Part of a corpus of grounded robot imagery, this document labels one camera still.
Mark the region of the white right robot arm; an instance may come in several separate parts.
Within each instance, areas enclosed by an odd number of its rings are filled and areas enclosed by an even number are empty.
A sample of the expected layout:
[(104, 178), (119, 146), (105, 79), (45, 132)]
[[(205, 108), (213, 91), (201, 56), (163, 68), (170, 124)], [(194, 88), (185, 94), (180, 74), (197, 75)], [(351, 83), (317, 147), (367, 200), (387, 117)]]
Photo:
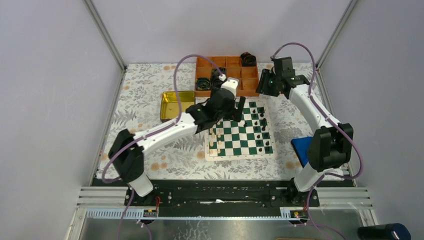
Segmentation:
[(297, 75), (291, 57), (271, 57), (272, 69), (261, 72), (256, 92), (278, 97), (284, 95), (302, 113), (313, 136), (306, 151), (307, 164), (294, 177), (294, 188), (287, 191), (287, 201), (301, 205), (306, 192), (326, 173), (348, 163), (352, 153), (353, 127), (333, 117), (317, 99), (312, 81)]

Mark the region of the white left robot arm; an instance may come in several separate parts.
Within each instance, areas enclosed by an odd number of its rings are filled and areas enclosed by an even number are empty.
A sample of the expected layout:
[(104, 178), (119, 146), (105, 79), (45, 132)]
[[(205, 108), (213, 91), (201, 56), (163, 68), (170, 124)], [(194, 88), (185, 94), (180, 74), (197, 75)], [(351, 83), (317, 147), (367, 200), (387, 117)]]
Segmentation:
[(204, 103), (191, 105), (175, 119), (150, 130), (130, 133), (120, 131), (108, 153), (119, 179), (136, 193), (144, 206), (155, 200), (153, 184), (144, 170), (144, 160), (152, 152), (187, 136), (211, 129), (221, 119), (240, 122), (242, 106), (236, 107), (239, 80), (229, 77)]

